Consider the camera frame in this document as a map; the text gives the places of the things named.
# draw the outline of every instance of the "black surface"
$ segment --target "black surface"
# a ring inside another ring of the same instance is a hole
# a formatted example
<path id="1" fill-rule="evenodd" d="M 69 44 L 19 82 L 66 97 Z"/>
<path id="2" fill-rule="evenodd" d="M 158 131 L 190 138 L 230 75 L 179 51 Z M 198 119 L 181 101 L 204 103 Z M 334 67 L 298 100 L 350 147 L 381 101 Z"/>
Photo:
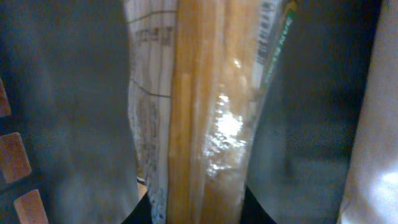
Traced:
<path id="1" fill-rule="evenodd" d="M 152 223 L 150 219 L 150 208 L 148 196 L 145 194 L 131 214 L 124 222 L 122 222 L 122 224 Z M 264 211 L 264 209 L 262 209 L 260 203 L 257 201 L 248 187 L 246 187 L 244 194 L 240 223 L 276 223 Z"/>

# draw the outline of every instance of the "brown tile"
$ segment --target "brown tile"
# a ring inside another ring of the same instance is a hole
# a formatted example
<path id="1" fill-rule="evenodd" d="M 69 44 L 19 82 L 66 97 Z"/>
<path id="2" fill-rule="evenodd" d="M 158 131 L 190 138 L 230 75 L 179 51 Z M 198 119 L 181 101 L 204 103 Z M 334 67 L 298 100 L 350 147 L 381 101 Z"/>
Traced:
<path id="1" fill-rule="evenodd" d="M 33 190 L 19 197 L 14 201 L 14 207 L 21 224 L 45 224 L 49 222 L 38 190 Z"/>
<path id="2" fill-rule="evenodd" d="M 19 133 L 0 136 L 0 167 L 6 183 L 12 183 L 32 172 Z"/>
<path id="3" fill-rule="evenodd" d="M 11 108 L 7 100 L 6 91 L 0 80 L 0 117 L 11 115 Z"/>

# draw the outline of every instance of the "black object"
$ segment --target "black object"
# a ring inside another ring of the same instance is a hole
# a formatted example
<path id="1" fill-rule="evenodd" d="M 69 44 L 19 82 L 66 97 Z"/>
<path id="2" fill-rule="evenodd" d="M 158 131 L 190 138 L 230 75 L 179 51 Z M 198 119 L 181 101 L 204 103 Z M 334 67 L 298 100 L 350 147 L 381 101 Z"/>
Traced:
<path id="1" fill-rule="evenodd" d="M 150 203 L 148 195 L 145 194 L 131 214 L 122 222 L 122 224 L 151 224 L 150 217 Z M 262 209 L 260 203 L 257 201 L 253 193 L 248 187 L 244 193 L 243 208 L 240 223 L 276 223 L 265 211 Z"/>

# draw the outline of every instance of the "dark gray surface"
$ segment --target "dark gray surface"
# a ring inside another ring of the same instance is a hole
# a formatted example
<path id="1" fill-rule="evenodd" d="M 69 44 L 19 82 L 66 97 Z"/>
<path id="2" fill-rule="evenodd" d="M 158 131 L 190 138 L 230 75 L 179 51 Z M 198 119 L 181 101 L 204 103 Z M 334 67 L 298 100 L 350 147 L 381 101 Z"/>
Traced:
<path id="1" fill-rule="evenodd" d="M 38 188 L 50 223 L 121 223 L 138 201 L 119 1 L 3 1 L 1 78 L 33 174 L 0 181 L 0 223 Z"/>
<path id="2" fill-rule="evenodd" d="M 336 223 L 380 1 L 299 1 L 248 186 L 278 223 Z"/>

